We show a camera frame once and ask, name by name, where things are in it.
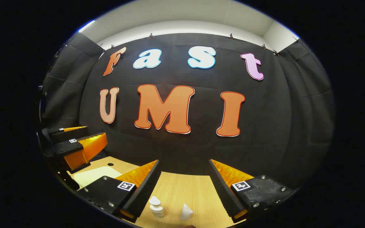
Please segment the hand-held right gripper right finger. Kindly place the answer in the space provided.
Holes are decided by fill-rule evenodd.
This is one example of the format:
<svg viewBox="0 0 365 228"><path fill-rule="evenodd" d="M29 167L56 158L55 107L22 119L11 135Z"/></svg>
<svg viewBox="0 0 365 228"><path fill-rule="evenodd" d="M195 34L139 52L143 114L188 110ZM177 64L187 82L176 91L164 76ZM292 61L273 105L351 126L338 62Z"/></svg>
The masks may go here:
<svg viewBox="0 0 365 228"><path fill-rule="evenodd" d="M209 165L210 179L233 222L264 217L298 192L268 175L252 176L214 159Z"/></svg>

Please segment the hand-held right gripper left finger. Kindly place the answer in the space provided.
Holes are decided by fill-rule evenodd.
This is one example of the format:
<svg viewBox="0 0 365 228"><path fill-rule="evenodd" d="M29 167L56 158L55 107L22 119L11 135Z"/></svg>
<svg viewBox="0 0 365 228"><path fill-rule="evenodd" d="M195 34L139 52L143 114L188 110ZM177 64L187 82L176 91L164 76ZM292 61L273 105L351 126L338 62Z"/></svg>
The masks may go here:
<svg viewBox="0 0 365 228"><path fill-rule="evenodd" d="M148 203L160 174L160 161L155 160L116 178L102 175L77 192L107 213L135 222Z"/></svg>

